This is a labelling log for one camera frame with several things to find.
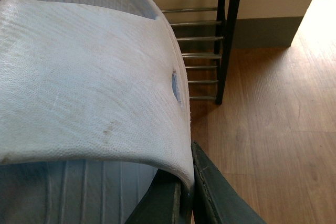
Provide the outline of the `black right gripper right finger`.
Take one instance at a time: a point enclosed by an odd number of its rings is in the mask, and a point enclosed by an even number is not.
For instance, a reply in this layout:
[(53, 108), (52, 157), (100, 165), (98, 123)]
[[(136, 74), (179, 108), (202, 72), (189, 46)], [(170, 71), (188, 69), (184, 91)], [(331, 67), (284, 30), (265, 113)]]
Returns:
[(195, 141), (192, 142), (195, 175), (195, 223), (265, 223), (246, 203)]

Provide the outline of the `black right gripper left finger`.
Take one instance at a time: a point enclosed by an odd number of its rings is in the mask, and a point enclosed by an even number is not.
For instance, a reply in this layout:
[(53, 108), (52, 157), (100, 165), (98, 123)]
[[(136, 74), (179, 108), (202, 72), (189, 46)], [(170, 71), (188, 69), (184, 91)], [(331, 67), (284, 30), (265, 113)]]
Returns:
[(159, 169), (126, 223), (179, 223), (180, 199), (181, 181)]

